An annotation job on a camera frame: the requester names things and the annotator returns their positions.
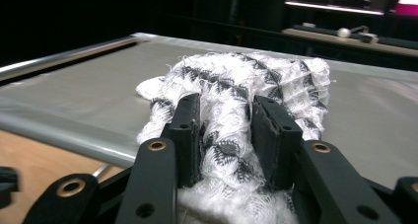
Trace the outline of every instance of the screw hole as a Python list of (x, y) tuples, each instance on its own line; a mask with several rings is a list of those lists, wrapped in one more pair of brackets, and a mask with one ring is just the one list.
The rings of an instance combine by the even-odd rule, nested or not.
[(418, 182), (412, 184), (412, 189), (414, 189), (414, 191), (418, 192)]
[(154, 211), (155, 208), (153, 204), (144, 203), (142, 205), (139, 205), (139, 207), (136, 209), (136, 215), (140, 218), (147, 218), (153, 215)]
[(86, 186), (86, 182), (79, 179), (71, 179), (58, 187), (56, 194), (60, 197), (69, 197), (81, 192)]
[(379, 215), (378, 213), (371, 207), (365, 206), (365, 205), (359, 205), (357, 206), (357, 211), (362, 214), (363, 216), (372, 219), (372, 220), (378, 220)]
[(150, 149), (151, 151), (157, 152), (157, 151), (161, 151), (161, 150), (165, 149), (166, 146), (167, 146), (167, 144), (165, 142), (157, 141), (157, 142), (153, 142), (150, 145), (148, 145), (148, 149)]
[(314, 143), (313, 144), (313, 149), (316, 152), (319, 153), (328, 153), (331, 151), (331, 148), (325, 144), (321, 144), (321, 143)]
[(72, 191), (72, 190), (75, 190), (76, 188), (78, 188), (80, 186), (80, 184), (78, 184), (78, 183), (70, 183), (70, 184), (67, 184), (65, 187), (64, 187), (64, 191)]

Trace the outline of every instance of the white object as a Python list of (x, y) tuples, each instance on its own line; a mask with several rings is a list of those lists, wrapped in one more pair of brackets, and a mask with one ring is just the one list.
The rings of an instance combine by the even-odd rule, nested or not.
[(348, 29), (341, 28), (338, 30), (337, 35), (342, 38), (349, 38), (351, 36), (351, 31)]

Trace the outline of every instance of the cloth texture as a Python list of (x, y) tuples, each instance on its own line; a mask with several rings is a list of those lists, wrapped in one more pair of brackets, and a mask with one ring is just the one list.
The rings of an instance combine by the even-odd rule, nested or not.
[(150, 121), (137, 141), (160, 137), (178, 101), (199, 93), (202, 180), (178, 191), (178, 204), (206, 223), (298, 223), (290, 190), (271, 191), (250, 138), (254, 95), (284, 106), (303, 130), (320, 139), (329, 98), (329, 67), (314, 59), (280, 59), (263, 53), (184, 56), (164, 77), (137, 92), (151, 100)]

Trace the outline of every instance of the patterned fabric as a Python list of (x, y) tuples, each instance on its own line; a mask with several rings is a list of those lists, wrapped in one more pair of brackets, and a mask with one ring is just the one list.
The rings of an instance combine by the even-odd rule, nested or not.
[(137, 140), (160, 137), (179, 99), (199, 93), (203, 180), (178, 192), (181, 209), (208, 223), (297, 223), (290, 191), (264, 187), (250, 143), (251, 102), (254, 95), (276, 101), (301, 127), (305, 140), (320, 139), (328, 85), (328, 65), (318, 58), (235, 52), (184, 57), (165, 77), (138, 86), (152, 103), (150, 121)]

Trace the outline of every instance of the gray table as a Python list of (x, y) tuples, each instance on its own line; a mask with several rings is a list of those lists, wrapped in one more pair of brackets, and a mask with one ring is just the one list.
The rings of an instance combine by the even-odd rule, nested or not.
[[(140, 82), (165, 75), (180, 56), (256, 51), (136, 37), (136, 46), (1, 87), (0, 129), (127, 167), (135, 160), (136, 135), (149, 119), (149, 102), (135, 92)], [(322, 139), (337, 146), (361, 175), (384, 186), (418, 176), (418, 73), (328, 63), (333, 82)]]

